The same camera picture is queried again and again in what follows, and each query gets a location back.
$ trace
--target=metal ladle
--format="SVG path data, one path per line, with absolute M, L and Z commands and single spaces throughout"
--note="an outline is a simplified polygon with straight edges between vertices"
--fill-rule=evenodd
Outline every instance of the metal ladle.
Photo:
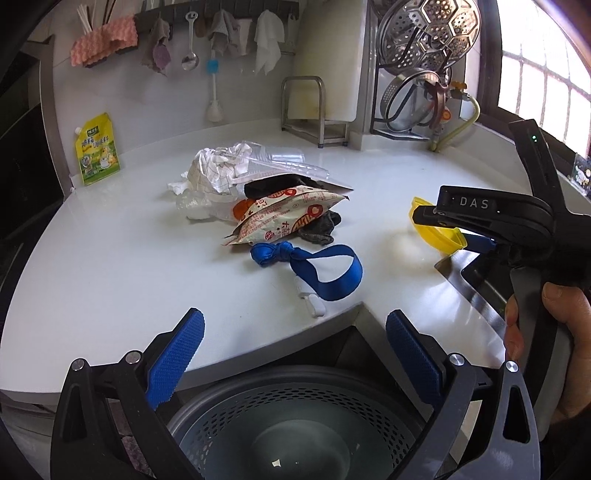
M 183 69 L 188 72 L 199 65 L 199 57 L 193 52 L 193 24 L 197 17 L 197 12 L 189 12 L 185 15 L 185 19 L 189 22 L 189 55 L 183 58 L 181 65 L 183 66 Z

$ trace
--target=white cutting board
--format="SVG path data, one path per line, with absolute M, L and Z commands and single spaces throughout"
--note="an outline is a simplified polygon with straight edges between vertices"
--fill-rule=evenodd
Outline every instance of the white cutting board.
M 357 116 L 367 0 L 310 1 L 302 15 L 294 75 L 316 75 L 326 87 L 326 118 Z M 318 118 L 316 82 L 291 82 L 290 119 Z

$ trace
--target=pink cloth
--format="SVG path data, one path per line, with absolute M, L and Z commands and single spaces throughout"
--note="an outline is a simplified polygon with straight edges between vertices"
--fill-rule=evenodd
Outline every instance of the pink cloth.
M 138 44 L 138 32 L 133 16 L 122 17 L 103 25 L 80 37 L 70 50 L 72 66 L 90 65 L 117 50 L 135 47 Z

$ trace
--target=human hand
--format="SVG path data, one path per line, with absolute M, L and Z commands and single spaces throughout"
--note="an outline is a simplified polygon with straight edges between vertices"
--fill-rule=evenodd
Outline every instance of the human hand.
M 574 337 L 573 354 L 558 407 L 552 423 L 577 416 L 591 406 L 591 306 L 584 293 L 575 287 L 561 287 L 546 283 L 542 290 L 546 310 L 564 323 Z M 519 363 L 524 340 L 517 326 L 518 308 L 513 295 L 505 307 L 505 356 Z

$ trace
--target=yellow seasoning pouch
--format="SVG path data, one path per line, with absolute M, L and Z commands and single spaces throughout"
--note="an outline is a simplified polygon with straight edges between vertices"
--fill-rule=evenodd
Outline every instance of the yellow seasoning pouch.
M 102 113 L 85 123 L 76 140 L 76 156 L 84 185 L 120 170 L 109 115 Z

